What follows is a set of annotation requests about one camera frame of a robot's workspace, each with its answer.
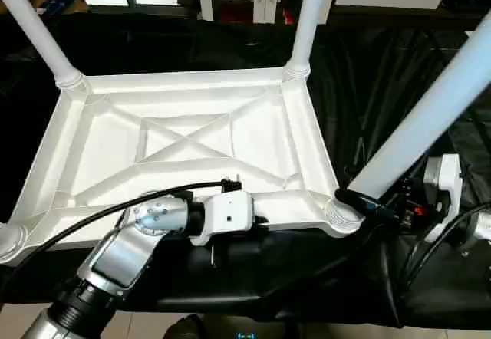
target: wire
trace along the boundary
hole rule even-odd
[[[421,270],[423,270],[425,264],[428,262],[432,254],[437,250],[438,247],[443,243],[445,238],[465,219],[468,217],[472,216],[476,212],[479,212],[484,209],[488,209],[491,207],[491,202],[483,202],[475,207],[473,207],[471,210],[466,211],[466,212],[461,212],[459,215],[456,216],[455,219],[453,219],[451,222],[448,223],[448,225],[445,227],[445,229],[441,232],[441,234],[438,236],[437,239],[431,243],[430,247],[423,253],[423,255],[420,257],[418,262],[415,264],[414,268],[411,270],[410,274],[407,276],[406,283],[403,286],[404,291],[408,290],[410,286],[414,283],[416,280],[417,276],[421,273]]]
[[[120,203],[119,205],[114,205],[111,206],[107,209],[104,209],[100,212],[96,212],[95,214],[88,216],[84,220],[81,220],[80,222],[73,224],[69,228],[66,228],[63,232],[58,233],[57,235],[51,237],[48,239],[46,242],[44,242],[42,245],[36,247],[34,251],[32,251],[29,255],[27,255],[20,264],[18,264],[12,273],[9,275],[5,283],[3,284],[2,289],[0,290],[0,302],[2,301],[4,292],[6,292],[7,287],[15,280],[15,277],[19,274],[21,270],[25,268],[26,265],[29,264],[36,256],[41,254],[42,252],[46,252],[48,249],[53,247],[55,244],[60,242],[62,239],[68,237],[70,234],[73,234],[79,229],[84,228],[86,225],[91,224],[92,222],[96,222],[99,219],[102,219],[105,216],[108,216],[110,214],[113,214],[115,212],[119,212],[122,210],[125,210],[131,206],[138,205],[139,203],[150,201],[151,199],[157,199],[162,196],[166,196],[172,193],[177,193],[177,192],[182,192],[182,191],[187,191],[189,189],[196,189],[196,188],[211,188],[211,187],[220,187],[223,186],[228,180],[224,179],[222,181],[217,181],[217,182],[202,182],[202,183],[192,183],[188,184],[185,186],[178,186],[178,187],[173,187],[169,189],[163,189],[160,191],[156,191],[154,193],[150,193],[148,195],[140,196],[137,197],[136,199],[131,199],[129,201]]]
[[[424,244],[424,240],[431,233],[431,231],[435,229],[435,227],[440,223],[441,223],[441,218],[435,218],[434,221],[417,236],[416,241],[413,244],[413,248],[410,250],[410,252],[407,254],[406,259],[404,260],[404,263],[400,270],[399,281],[404,281],[404,279],[407,277],[410,267],[413,265],[412,262],[416,257],[416,254],[420,250],[421,246]]]
[[[416,254],[420,250],[421,246],[424,244],[425,239],[427,236],[431,233],[435,227],[440,224],[445,216],[448,213],[451,200],[450,200],[450,194],[448,192],[441,192],[438,194],[437,197],[437,203],[441,205],[440,211],[435,211],[434,218],[432,222],[417,236],[416,241],[414,242],[413,248],[410,250],[409,254],[406,257],[406,260],[403,263],[402,269],[400,270],[400,277],[399,277],[399,282],[404,281],[404,279],[407,277],[407,274],[410,271],[410,268],[413,265],[414,259],[416,258]]]

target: black cloth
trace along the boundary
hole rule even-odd
[[[278,67],[295,30],[144,15],[70,15],[46,21],[86,75]],[[58,90],[13,21],[0,21],[3,222],[15,204]],[[466,36],[461,31],[321,26],[308,86],[340,184],[347,185],[431,85]],[[491,102],[483,94],[429,153],[462,158],[463,201],[491,199]],[[394,284],[411,240],[362,230],[333,239],[314,229],[215,239],[209,248],[163,243],[130,295],[128,311],[219,312],[269,320],[491,329],[491,246],[463,257],[447,246],[405,295]],[[12,288],[12,302],[49,301],[87,250],[49,252]],[[9,268],[2,267],[4,276]]]

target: tiled floor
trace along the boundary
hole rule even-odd
[[[7,304],[0,314],[2,339],[19,339],[46,308],[46,304]],[[102,339],[162,339],[167,328],[187,314],[141,314],[117,312]],[[308,339],[326,338],[315,325],[304,330]],[[430,330],[405,327],[402,330],[375,325],[336,324],[328,327],[329,339],[491,339],[491,331]]]

